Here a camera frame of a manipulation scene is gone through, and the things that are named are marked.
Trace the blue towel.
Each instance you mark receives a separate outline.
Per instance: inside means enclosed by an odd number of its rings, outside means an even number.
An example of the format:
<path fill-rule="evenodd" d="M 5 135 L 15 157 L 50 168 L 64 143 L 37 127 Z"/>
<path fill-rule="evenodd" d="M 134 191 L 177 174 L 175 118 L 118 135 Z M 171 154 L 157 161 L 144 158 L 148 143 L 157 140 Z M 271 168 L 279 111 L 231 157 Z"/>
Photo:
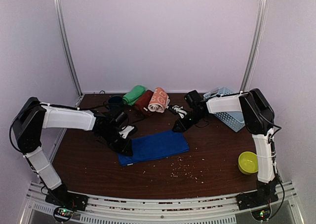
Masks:
<path fill-rule="evenodd" d="M 171 130 L 132 139 L 132 156 L 118 155 L 118 162 L 128 166 L 140 162 L 159 160 L 190 150 L 182 133 Z"/>

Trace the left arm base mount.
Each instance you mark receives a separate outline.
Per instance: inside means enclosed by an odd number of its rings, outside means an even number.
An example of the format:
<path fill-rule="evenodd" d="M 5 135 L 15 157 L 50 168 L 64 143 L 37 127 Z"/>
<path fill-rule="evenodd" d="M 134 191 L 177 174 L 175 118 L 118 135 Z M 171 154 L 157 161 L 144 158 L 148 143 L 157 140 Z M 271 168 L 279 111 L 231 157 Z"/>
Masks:
<path fill-rule="evenodd" d="M 68 222 L 76 211 L 85 211 L 88 203 L 88 196 L 76 193 L 68 193 L 69 201 L 64 203 L 58 200 L 53 194 L 48 193 L 45 201 L 56 207 L 53 210 L 53 217 L 59 223 Z"/>

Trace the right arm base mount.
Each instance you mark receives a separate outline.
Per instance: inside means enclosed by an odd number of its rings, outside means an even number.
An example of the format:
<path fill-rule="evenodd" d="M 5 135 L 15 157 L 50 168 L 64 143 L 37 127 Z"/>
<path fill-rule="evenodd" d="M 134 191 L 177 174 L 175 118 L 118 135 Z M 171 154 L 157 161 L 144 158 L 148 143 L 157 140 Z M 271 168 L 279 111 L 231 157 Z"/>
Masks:
<path fill-rule="evenodd" d="M 260 200 L 258 198 L 258 191 L 240 193 L 236 196 L 239 210 L 251 210 L 251 215 L 254 220 L 259 222 L 268 221 L 272 216 L 273 202 L 278 201 L 278 195 L 273 194 L 268 200 Z"/>

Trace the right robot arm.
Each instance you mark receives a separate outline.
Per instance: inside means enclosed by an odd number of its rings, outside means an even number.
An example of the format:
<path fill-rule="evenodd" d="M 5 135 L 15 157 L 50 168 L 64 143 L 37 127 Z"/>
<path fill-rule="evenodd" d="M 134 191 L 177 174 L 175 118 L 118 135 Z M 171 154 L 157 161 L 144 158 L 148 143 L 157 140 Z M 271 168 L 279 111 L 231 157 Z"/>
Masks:
<path fill-rule="evenodd" d="M 202 99 L 200 94 L 193 90 L 188 92 L 184 99 L 191 110 L 175 121 L 172 131 L 176 133 L 186 132 L 207 114 L 242 113 L 245 126 L 254 140 L 258 160 L 257 191 L 253 194 L 253 201 L 258 205 L 265 204 L 276 191 L 278 176 L 274 129 L 277 126 L 274 123 L 275 113 L 262 92 L 252 89 Z"/>

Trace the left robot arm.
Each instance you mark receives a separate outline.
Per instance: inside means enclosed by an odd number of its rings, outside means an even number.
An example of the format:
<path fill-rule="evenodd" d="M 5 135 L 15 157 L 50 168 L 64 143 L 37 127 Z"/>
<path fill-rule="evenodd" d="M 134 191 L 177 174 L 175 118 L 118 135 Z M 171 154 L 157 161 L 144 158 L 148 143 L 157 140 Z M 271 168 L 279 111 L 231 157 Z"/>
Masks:
<path fill-rule="evenodd" d="M 47 188 L 48 194 L 60 206 L 71 202 L 66 185 L 45 155 L 40 141 L 43 129 L 76 129 L 95 133 L 115 153 L 132 156 L 132 141 L 135 126 L 123 126 L 128 115 L 120 105 L 110 105 L 107 112 L 98 108 L 80 108 L 40 102 L 30 97 L 9 127 L 12 147 L 23 154 L 30 167 Z"/>

